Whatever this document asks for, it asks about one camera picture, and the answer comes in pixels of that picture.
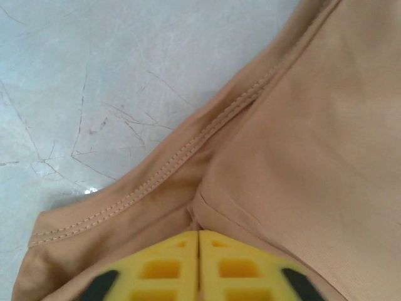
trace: rectangular hole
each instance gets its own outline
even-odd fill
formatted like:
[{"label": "rectangular hole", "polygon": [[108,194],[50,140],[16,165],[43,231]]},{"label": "rectangular hole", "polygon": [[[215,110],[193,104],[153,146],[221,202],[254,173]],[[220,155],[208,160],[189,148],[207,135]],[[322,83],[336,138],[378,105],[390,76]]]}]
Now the rectangular hole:
[{"label": "rectangular hole", "polygon": [[269,290],[239,288],[226,290],[226,301],[274,301]]},{"label": "rectangular hole", "polygon": [[179,260],[152,260],[145,263],[139,275],[140,279],[180,278],[181,262]]},{"label": "rectangular hole", "polygon": [[221,278],[258,278],[261,276],[256,262],[246,258],[220,260],[219,273]]},{"label": "rectangular hole", "polygon": [[136,290],[129,301],[176,301],[177,292],[173,290]]},{"label": "rectangular hole", "polygon": [[228,245],[226,243],[221,242],[221,241],[213,240],[212,241],[212,246],[215,246],[217,248],[224,248],[224,247],[227,247]]},{"label": "rectangular hole", "polygon": [[176,246],[178,248],[183,248],[183,247],[187,246],[187,242],[185,240],[184,241],[180,241],[179,243],[176,244]]}]

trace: tan fabric garment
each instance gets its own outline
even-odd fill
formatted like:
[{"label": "tan fabric garment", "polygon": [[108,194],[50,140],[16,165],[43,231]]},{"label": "tan fabric garment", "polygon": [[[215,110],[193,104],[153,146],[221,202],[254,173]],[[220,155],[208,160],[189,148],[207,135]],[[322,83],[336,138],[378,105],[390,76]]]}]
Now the tan fabric garment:
[{"label": "tan fabric garment", "polygon": [[401,1],[303,0],[137,168],[42,213],[14,301],[205,228],[305,264],[328,300],[401,300]]}]

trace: white floor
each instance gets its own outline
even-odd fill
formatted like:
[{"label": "white floor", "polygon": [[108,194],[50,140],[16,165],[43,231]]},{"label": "white floor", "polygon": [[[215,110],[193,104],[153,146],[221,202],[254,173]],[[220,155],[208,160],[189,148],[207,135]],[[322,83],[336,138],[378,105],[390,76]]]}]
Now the white floor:
[{"label": "white floor", "polygon": [[0,300],[40,211],[137,165],[298,0],[0,0]]}]

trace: clothing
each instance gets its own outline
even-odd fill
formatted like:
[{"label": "clothing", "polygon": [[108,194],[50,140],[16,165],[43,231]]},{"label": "clothing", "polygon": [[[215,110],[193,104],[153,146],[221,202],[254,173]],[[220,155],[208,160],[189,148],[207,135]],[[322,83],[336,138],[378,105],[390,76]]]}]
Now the clothing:
[{"label": "clothing", "polygon": [[330,301],[400,300],[400,17],[398,0],[303,0],[138,167],[40,214],[13,300],[74,300],[199,228],[297,260]]}]

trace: black stripe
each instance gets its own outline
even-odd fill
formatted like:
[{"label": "black stripe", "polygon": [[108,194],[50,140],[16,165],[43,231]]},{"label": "black stripe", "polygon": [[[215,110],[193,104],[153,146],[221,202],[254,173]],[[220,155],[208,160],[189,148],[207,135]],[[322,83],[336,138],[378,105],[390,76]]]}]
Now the black stripe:
[{"label": "black stripe", "polygon": [[300,301],[325,301],[305,275],[291,268],[284,268],[281,272],[291,284]]},{"label": "black stripe", "polygon": [[81,294],[79,301],[103,301],[118,277],[115,270],[97,276],[89,287]]}]

